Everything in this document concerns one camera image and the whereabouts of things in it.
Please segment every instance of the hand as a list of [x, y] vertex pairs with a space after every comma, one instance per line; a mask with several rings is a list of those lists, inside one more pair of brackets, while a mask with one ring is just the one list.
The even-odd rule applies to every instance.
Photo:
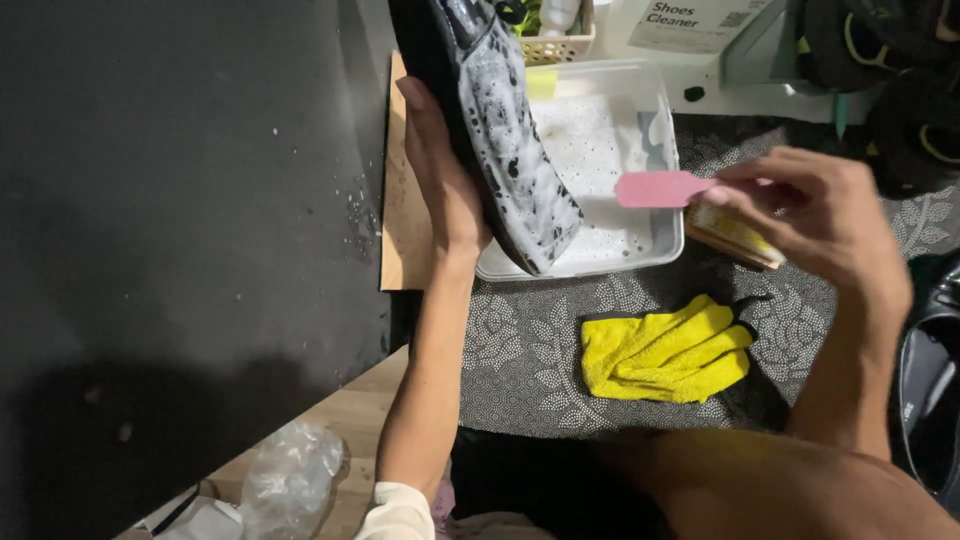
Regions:
[[476, 186], [453, 154], [444, 115], [426, 85], [404, 77], [396, 87], [407, 102], [407, 159], [430, 212], [438, 256], [471, 262], [472, 270], [491, 242]]
[[909, 274], [869, 167], [781, 146], [716, 176], [724, 185], [702, 200], [731, 210], [791, 262], [841, 293], [879, 295], [909, 308]]

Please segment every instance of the plastic bag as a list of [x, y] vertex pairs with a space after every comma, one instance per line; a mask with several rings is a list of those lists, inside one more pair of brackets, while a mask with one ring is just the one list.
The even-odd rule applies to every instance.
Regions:
[[343, 455], [344, 443], [333, 431], [303, 422], [291, 422], [267, 437], [243, 482], [243, 538], [310, 538]]

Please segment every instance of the clear plastic tub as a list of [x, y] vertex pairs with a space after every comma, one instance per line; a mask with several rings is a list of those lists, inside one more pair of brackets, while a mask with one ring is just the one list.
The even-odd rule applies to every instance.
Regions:
[[527, 69], [530, 108], [547, 156], [584, 211], [584, 226], [550, 271], [535, 278], [494, 242], [477, 276], [491, 281], [574, 278], [666, 264], [684, 249], [680, 209], [623, 209], [621, 174], [679, 168], [673, 117], [657, 67], [643, 60], [585, 61]]

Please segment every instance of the qr code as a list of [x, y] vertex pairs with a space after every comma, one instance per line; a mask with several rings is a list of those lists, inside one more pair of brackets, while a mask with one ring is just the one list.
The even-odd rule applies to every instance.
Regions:
[[720, 23], [720, 28], [739, 28], [744, 21], [750, 18], [750, 15], [750, 12], [729, 12], [727, 18]]

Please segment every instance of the forearm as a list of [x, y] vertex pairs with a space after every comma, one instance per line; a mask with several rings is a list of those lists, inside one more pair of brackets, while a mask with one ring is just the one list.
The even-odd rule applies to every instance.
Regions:
[[908, 306], [908, 297], [838, 292], [833, 326], [793, 407], [788, 432], [890, 458], [887, 400]]
[[410, 363], [380, 435], [377, 480], [432, 501], [460, 416], [460, 372], [475, 258], [440, 253], [423, 291]]

